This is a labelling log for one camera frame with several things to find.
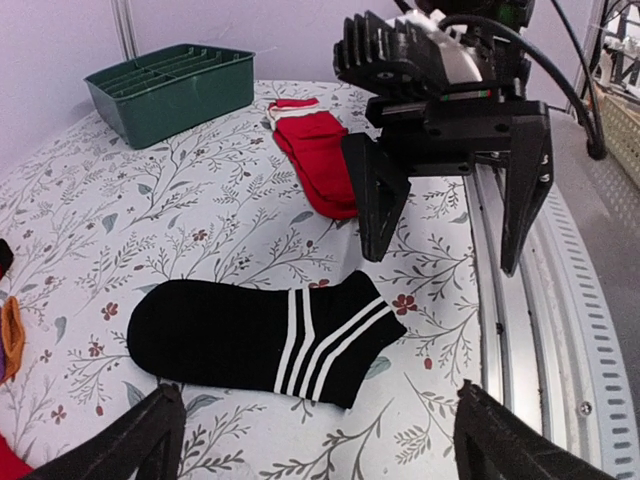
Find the gray floor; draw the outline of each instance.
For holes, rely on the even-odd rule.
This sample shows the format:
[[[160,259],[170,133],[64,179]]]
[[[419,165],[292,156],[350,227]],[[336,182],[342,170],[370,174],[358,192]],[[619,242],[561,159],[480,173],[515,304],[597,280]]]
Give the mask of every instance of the gray floor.
[[[587,245],[611,310],[640,425],[640,190],[618,162],[586,154],[580,126],[553,121],[556,183]]]

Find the screw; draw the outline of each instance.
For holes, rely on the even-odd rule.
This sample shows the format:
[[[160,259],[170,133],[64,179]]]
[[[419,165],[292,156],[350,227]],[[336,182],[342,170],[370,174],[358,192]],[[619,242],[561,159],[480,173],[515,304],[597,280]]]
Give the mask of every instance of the screw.
[[[593,413],[593,405],[591,405],[591,403],[589,402],[582,402],[580,404],[580,413],[582,415],[584,415],[585,417],[591,415],[591,413]]]

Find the green plastic bin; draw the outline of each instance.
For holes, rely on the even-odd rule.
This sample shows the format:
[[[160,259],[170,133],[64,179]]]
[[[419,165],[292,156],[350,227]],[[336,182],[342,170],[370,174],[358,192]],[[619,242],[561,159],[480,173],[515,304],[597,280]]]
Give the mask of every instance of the green plastic bin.
[[[85,78],[100,116],[146,148],[253,102],[253,52],[176,45]]]

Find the floral pattern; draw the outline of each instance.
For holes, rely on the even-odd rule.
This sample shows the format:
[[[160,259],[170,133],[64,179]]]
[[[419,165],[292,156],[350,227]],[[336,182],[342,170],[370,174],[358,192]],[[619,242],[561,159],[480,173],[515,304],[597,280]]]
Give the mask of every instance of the floral pattern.
[[[135,366],[125,336],[156,285],[323,288],[359,268],[408,333],[372,364],[353,409],[180,385],[179,477],[455,478],[456,390],[480,378],[462,182],[414,179],[388,255],[365,262],[357,220],[314,212],[273,141],[264,112],[278,97],[317,97],[352,132],[376,135],[359,89],[257,82],[248,108],[141,151],[90,114],[4,176],[0,231],[15,262],[0,302],[18,297],[27,346],[0,386],[0,433],[29,464],[96,435],[161,381]]]

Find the orange object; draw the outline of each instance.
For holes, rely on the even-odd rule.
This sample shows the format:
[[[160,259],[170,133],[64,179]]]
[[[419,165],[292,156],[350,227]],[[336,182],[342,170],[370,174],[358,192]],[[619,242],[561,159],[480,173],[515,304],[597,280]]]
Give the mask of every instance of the orange object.
[[[20,305],[16,297],[9,297],[2,307],[0,315],[2,343],[4,344],[6,370],[4,383],[20,370],[22,365],[22,352],[24,351],[25,333],[20,317]]]

